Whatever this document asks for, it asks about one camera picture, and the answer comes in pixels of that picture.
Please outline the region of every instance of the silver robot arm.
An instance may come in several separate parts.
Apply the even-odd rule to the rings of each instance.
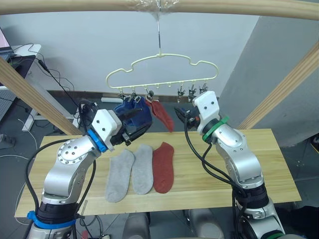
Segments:
[[[236,205],[246,209],[241,219],[245,238],[261,239],[262,236],[284,234],[272,200],[268,197],[263,173],[256,155],[249,149],[245,135],[220,119],[219,106],[213,91],[194,98],[193,109],[175,109],[177,116],[188,128],[195,127],[207,143],[214,143],[223,157],[232,181],[241,188],[246,198],[235,193]]]
[[[41,205],[37,212],[28,214],[33,220],[28,239],[69,238],[87,169],[102,152],[113,151],[114,145],[122,142],[129,145],[151,126],[150,123],[133,134],[128,133],[121,120],[136,115],[139,109],[131,111],[131,114],[125,112],[124,116],[117,116],[113,111],[97,110],[87,135],[59,147],[55,164],[44,181]]]

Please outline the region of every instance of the wooden pole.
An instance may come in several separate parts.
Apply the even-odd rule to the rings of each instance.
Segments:
[[[1,57],[0,82],[67,135],[82,134]]]
[[[166,12],[206,12],[319,20],[319,3],[300,0],[160,0]],[[0,15],[51,11],[158,11],[157,0],[0,0]]]
[[[250,129],[284,100],[319,67],[319,42],[304,56],[281,83],[247,116],[239,129]]]

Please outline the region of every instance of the plastic wrap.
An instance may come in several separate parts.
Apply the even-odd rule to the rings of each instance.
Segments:
[[[179,0],[128,0],[128,5],[134,11],[170,12],[170,8]]]

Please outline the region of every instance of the green ring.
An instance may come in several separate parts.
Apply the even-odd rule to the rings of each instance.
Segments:
[[[217,124],[213,125],[213,127],[210,128],[210,130],[203,135],[203,140],[206,142],[207,138],[210,137],[212,133],[214,133],[214,131],[217,130],[218,127],[227,123],[228,120],[229,120],[229,117],[226,116],[225,118],[222,118],[221,121],[219,121]]]
[[[273,235],[267,237],[267,239],[276,239],[276,238],[279,238],[279,237],[282,237],[282,236],[284,236],[283,233],[276,233],[276,234],[273,234]]]

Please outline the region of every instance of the clothes hanger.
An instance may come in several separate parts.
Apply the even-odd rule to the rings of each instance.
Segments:
[[[160,5],[160,0],[158,0],[158,7],[159,7],[159,12],[161,12],[161,5]],[[110,72],[105,81],[106,81],[106,84],[108,85],[108,87],[112,88],[112,89],[119,89],[120,91],[123,92],[123,89],[124,88],[131,88],[131,89],[135,89],[136,87],[144,87],[144,88],[147,88],[149,86],[156,86],[156,88],[159,88],[161,85],[167,85],[168,87],[171,87],[172,84],[174,83],[180,83],[181,86],[185,83],[185,82],[193,82],[195,83],[196,81],[205,81],[205,83],[207,83],[207,81],[209,80],[212,80],[212,79],[215,79],[219,73],[219,69],[218,69],[218,66],[215,65],[214,63],[210,62],[210,61],[203,61],[203,60],[200,60],[198,61],[197,63],[192,63],[192,60],[190,57],[188,56],[185,56],[185,55],[180,55],[180,54],[173,54],[173,53],[162,53],[161,52],[161,46],[160,46],[160,18],[159,18],[159,12],[157,13],[157,24],[158,24],[158,35],[159,35],[159,54],[156,54],[154,56],[148,56],[148,57],[144,57],[144,58],[141,58],[139,60],[136,60],[134,62],[131,63],[131,68],[129,70],[126,70],[124,68],[120,68],[120,69],[117,69],[115,71],[112,71]],[[162,57],[166,57],[166,56],[174,56],[174,57],[181,57],[181,58],[185,58],[188,60],[188,63],[189,65],[191,66],[197,66],[198,64],[200,63],[203,63],[203,64],[208,64],[210,66],[213,66],[215,69],[216,69],[216,75],[213,76],[213,77],[207,77],[207,78],[198,78],[198,79],[192,79],[192,80],[183,80],[183,81],[173,81],[173,82],[160,82],[160,83],[150,83],[150,84],[140,84],[140,85],[131,85],[131,86],[119,86],[119,87],[115,87],[115,86],[111,86],[110,83],[109,83],[109,79],[112,75],[118,73],[118,72],[125,72],[125,73],[130,73],[132,71],[134,71],[134,66],[136,64],[138,64],[139,62],[142,62],[142,61],[146,61],[146,60],[150,60],[150,59],[154,59],[154,58],[162,58]]]

